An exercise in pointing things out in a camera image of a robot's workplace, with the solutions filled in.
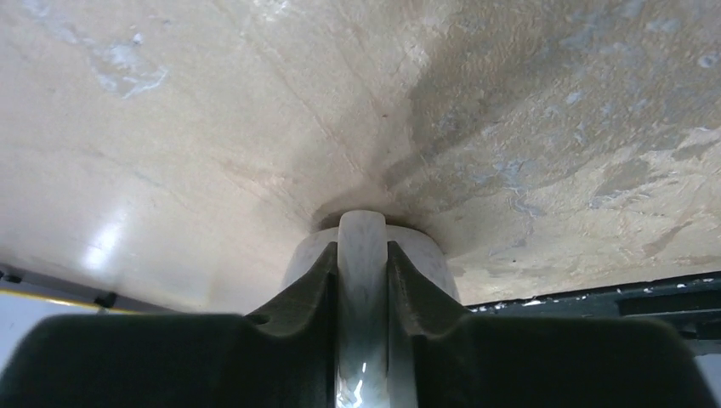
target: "stain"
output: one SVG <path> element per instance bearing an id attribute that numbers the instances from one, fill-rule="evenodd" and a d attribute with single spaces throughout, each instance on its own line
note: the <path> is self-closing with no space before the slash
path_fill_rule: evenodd
<path id="1" fill-rule="evenodd" d="M 663 233 L 663 235 L 661 235 L 659 239 L 651 242 L 650 244 L 644 245 L 643 250 L 646 257 L 653 257 L 658 252 L 663 251 L 666 246 L 668 246 L 668 244 L 673 241 L 673 238 L 676 236 L 676 234 L 678 234 L 679 232 L 681 232 L 682 229 L 688 227 L 691 224 L 692 223 L 690 221 L 687 221 L 684 224 L 676 225 L 675 227 Z"/>
<path id="2" fill-rule="evenodd" d="M 126 99 L 157 88 L 168 69 L 143 58 L 135 49 L 143 42 L 139 33 L 128 41 L 103 44 L 77 29 L 54 6 L 40 0 L 23 0 L 25 9 L 53 37 L 85 50 L 90 68 L 105 90 Z"/>
<path id="3" fill-rule="evenodd" d="M 511 3 L 508 10 L 526 4 Z M 472 19 L 459 14 L 444 21 L 442 45 L 428 47 L 404 105 L 383 110 L 408 119 L 378 131 L 375 152 L 359 164 L 371 169 L 367 185 L 319 203 L 312 209 L 314 224 L 354 209 L 372 186 L 387 201 L 361 206 L 390 209 L 411 225 L 435 232 L 429 219 L 468 205 L 490 228 L 495 216 L 485 211 L 497 211 L 500 197 L 483 199 L 503 194 L 513 213 L 505 214 L 503 223 L 514 223 L 518 234 L 509 238 L 519 238 L 546 211 L 528 202 L 532 191 L 621 148 L 635 148 L 638 156 L 676 150 L 685 129 L 721 125 L 715 108 L 721 86 L 713 70 L 684 69 L 696 66 L 703 51 L 685 36 L 656 34 L 685 29 L 686 19 L 660 19 L 655 3 L 551 2 L 516 13 L 494 7 L 473 11 Z M 505 31 L 500 20 L 522 28 Z M 481 21 L 485 29 L 476 31 Z M 685 57 L 673 54 L 676 49 L 684 49 Z M 390 161 L 390 145 L 410 145 L 413 152 Z M 589 204 L 601 207 L 664 177 L 653 174 L 646 161 L 632 159 L 607 170 Z M 498 247 L 492 236 L 465 226 L 470 222 L 458 224 L 454 229 L 463 231 L 462 240 L 434 237 L 454 256 Z"/>
<path id="4" fill-rule="evenodd" d="M 709 143 L 703 143 L 703 144 L 693 144 L 690 146 L 684 146 L 676 151 L 674 151 L 671 154 L 671 157 L 676 161 L 683 161 L 683 160 L 689 160 L 692 157 L 695 157 L 696 159 L 700 160 L 704 153 L 706 153 L 706 150 L 711 149 L 714 145 L 716 145 L 718 141 L 709 142 Z"/>
<path id="5" fill-rule="evenodd" d="M 666 176 L 651 176 L 650 164 L 641 159 L 631 159 L 611 166 L 604 171 L 605 181 L 591 199 L 591 208 L 600 208 L 606 201 L 621 193 L 652 183 Z"/>
<path id="6" fill-rule="evenodd" d="M 678 266 L 704 266 L 721 263 L 721 257 L 717 255 L 689 256 L 676 258 L 673 262 Z"/>

